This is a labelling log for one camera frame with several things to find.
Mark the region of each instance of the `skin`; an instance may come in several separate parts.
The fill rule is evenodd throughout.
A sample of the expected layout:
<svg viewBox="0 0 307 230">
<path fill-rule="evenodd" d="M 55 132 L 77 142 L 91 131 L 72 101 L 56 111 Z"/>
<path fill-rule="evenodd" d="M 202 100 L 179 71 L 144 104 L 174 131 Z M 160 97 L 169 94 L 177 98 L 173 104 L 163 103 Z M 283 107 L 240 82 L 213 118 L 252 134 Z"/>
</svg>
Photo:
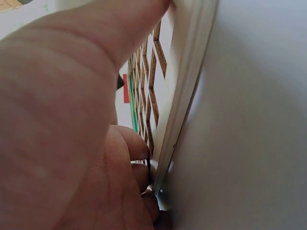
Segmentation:
<svg viewBox="0 0 307 230">
<path fill-rule="evenodd" d="M 168 5 L 98 0 L 0 41 L 0 229 L 170 229 L 130 163 L 146 144 L 109 125 L 118 69 Z"/>
</svg>

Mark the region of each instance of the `brown lattice pattern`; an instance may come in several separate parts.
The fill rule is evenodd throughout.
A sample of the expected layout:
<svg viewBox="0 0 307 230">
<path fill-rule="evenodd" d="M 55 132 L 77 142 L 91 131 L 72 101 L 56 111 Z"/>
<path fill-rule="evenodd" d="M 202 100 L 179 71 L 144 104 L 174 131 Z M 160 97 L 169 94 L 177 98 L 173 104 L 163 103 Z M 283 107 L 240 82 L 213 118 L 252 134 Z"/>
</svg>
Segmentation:
<svg viewBox="0 0 307 230">
<path fill-rule="evenodd" d="M 129 59 L 129 73 L 132 76 L 135 112 L 137 114 L 138 130 L 141 137 L 154 151 L 154 133 L 159 125 L 159 99 L 163 92 L 160 88 L 165 80 L 167 61 L 165 53 L 170 46 L 161 45 L 161 24 L 156 26 L 148 39 L 137 49 Z"/>
</svg>

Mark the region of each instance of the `red stripe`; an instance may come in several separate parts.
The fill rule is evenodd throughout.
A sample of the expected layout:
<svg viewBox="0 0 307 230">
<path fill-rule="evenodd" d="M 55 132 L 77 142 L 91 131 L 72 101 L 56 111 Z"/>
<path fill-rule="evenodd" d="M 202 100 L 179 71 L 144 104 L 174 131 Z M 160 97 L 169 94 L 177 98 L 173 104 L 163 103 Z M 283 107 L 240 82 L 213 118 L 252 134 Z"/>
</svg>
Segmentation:
<svg viewBox="0 0 307 230">
<path fill-rule="evenodd" d="M 128 76 L 127 76 L 127 74 L 124 74 L 123 78 L 124 78 L 124 82 L 125 82 L 125 85 L 124 85 L 124 103 L 130 103 L 129 92 L 128 92 Z"/>
</svg>

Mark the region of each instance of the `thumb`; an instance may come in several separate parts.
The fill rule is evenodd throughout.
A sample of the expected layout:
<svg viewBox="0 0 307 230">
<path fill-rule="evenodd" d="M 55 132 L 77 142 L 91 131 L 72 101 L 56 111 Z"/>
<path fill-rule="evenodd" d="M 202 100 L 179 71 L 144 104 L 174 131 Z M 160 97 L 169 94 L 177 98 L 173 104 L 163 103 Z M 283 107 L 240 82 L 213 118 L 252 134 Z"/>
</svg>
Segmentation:
<svg viewBox="0 0 307 230">
<path fill-rule="evenodd" d="M 101 0 L 0 42 L 0 229 L 50 229 L 106 136 L 118 69 L 168 0 Z"/>
</svg>

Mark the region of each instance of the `green line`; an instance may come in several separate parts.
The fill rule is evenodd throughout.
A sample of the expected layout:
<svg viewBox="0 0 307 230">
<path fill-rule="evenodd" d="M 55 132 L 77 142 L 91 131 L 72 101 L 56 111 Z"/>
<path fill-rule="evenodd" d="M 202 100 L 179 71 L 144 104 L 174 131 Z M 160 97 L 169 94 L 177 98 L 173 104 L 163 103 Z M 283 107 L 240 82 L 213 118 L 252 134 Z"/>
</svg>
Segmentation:
<svg viewBox="0 0 307 230">
<path fill-rule="evenodd" d="M 129 93 L 130 93 L 130 108 L 131 108 L 132 126 L 133 126 L 134 131 L 138 132 L 138 125 L 137 125 L 137 121 L 136 121 L 135 102 L 134 102 L 134 96 L 133 96 L 131 75 L 129 75 Z"/>
</svg>

